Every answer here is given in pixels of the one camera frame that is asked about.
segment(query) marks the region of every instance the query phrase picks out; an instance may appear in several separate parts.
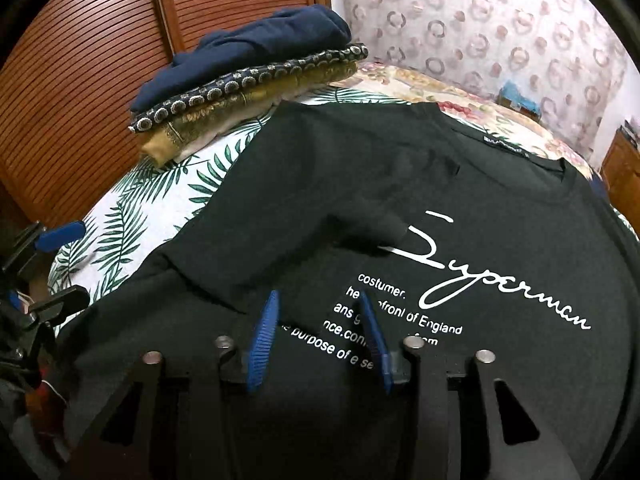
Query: blue plastic clip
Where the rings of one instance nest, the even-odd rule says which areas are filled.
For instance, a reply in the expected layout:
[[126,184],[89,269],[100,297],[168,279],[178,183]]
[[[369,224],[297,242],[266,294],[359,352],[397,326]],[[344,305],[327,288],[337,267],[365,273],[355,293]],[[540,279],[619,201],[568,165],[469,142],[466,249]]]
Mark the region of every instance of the blue plastic clip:
[[364,290],[360,291],[360,298],[362,299],[362,310],[364,314],[364,323],[362,325],[365,337],[367,338],[367,347],[369,347],[369,351],[371,352],[371,358],[382,374],[385,391],[390,394],[394,383],[391,369],[391,354],[386,346],[382,329],[376,319],[376,311],[373,309],[371,298]]
[[12,307],[14,307],[15,310],[22,311],[22,302],[20,301],[18,293],[15,290],[10,290],[8,296],[9,303],[11,303]]
[[51,231],[44,231],[36,240],[35,247],[43,253],[52,253],[63,245],[79,240],[85,234],[86,227],[84,222],[71,222]]
[[255,326],[254,340],[249,350],[246,377],[246,386],[249,393],[254,393],[264,380],[279,315],[280,295],[277,290],[272,290],[267,303],[262,309],[262,317]]

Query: folded patterned fabric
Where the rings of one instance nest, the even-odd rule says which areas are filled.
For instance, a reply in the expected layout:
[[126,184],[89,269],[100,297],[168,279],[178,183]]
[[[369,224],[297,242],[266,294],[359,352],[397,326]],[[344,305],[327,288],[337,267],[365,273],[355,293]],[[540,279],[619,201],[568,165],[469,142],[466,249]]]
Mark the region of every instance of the folded patterned fabric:
[[158,166],[164,166],[171,159],[180,162],[216,137],[226,134],[236,124],[265,113],[282,99],[290,100],[308,90],[347,79],[356,70],[354,61],[316,66],[193,107],[152,131],[142,133],[142,152],[149,155]]
[[236,30],[204,36],[193,52],[176,54],[167,68],[142,85],[131,104],[139,114],[169,97],[243,66],[340,49],[351,41],[349,25],[331,9],[313,5],[282,9]]
[[237,94],[241,89],[252,88],[272,78],[279,79],[285,75],[294,75],[305,70],[312,70],[316,66],[322,68],[338,62],[357,61],[365,59],[368,55],[369,51],[366,46],[362,43],[353,43],[341,50],[323,50],[299,59],[289,59],[230,72],[201,87],[173,96],[143,114],[136,115],[129,125],[129,130],[133,133],[146,132],[158,124],[182,115],[192,107],[200,106],[207,101],[217,101],[223,96]]

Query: bedspread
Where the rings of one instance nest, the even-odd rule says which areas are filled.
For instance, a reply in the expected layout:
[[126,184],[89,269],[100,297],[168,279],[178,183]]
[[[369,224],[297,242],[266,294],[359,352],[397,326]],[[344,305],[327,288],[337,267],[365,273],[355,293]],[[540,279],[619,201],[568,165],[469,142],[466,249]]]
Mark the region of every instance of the bedspread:
[[[564,157],[585,177],[593,175],[577,153],[535,122],[412,70],[363,63],[351,78],[297,101],[310,105],[439,102],[445,113],[459,120],[539,156]],[[157,169],[151,160],[142,159],[84,218],[84,238],[60,249],[50,269],[50,291],[82,285],[93,303],[115,290],[153,249],[173,238],[205,206],[274,110],[241,123],[178,164],[170,162]]]

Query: blue object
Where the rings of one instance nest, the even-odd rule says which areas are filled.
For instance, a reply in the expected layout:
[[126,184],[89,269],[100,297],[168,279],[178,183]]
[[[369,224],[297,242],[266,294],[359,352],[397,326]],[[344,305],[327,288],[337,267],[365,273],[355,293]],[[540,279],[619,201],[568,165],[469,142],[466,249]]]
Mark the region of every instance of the blue object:
[[367,338],[367,347],[371,352],[373,362],[378,366],[382,373],[382,380],[385,384],[385,391],[390,394],[393,386],[393,377],[391,371],[391,355],[386,347],[385,337],[376,319],[376,313],[369,295],[364,291],[360,291],[363,306],[363,327],[365,337]]
[[272,290],[262,309],[262,317],[255,326],[254,340],[249,350],[246,375],[246,386],[249,393],[254,393],[264,380],[279,315],[280,295],[277,290]]
[[15,290],[9,291],[9,303],[11,303],[12,307],[16,310],[22,310],[22,302],[20,301],[20,296]]
[[500,95],[505,99],[511,101],[511,103],[519,105],[521,108],[536,114],[537,116],[541,115],[540,107],[538,104],[531,99],[527,99],[518,90],[518,87],[515,85],[513,81],[507,81],[504,86],[500,89]]
[[134,114],[146,112],[171,96],[247,66],[306,56],[351,41],[349,25],[322,5],[282,9],[237,30],[215,30],[193,52],[179,52],[167,68],[142,85],[131,104]]
[[591,186],[591,190],[603,199],[607,204],[609,204],[609,193],[607,193],[607,188],[604,186],[604,182],[600,178],[600,175],[596,171],[591,171],[591,179],[589,181],[589,185]]
[[79,240],[85,234],[84,222],[71,222],[51,231],[44,231],[36,240],[35,247],[43,253],[52,253],[63,245]]

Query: wooden louvered door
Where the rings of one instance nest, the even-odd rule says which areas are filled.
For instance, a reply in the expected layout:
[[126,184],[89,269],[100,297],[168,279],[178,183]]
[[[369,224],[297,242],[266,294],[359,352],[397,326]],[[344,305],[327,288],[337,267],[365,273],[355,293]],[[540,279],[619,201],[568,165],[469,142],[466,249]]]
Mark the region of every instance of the wooden louvered door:
[[48,226],[82,218],[137,160],[130,101],[175,52],[214,28],[315,2],[329,3],[50,0],[0,71],[4,196]]

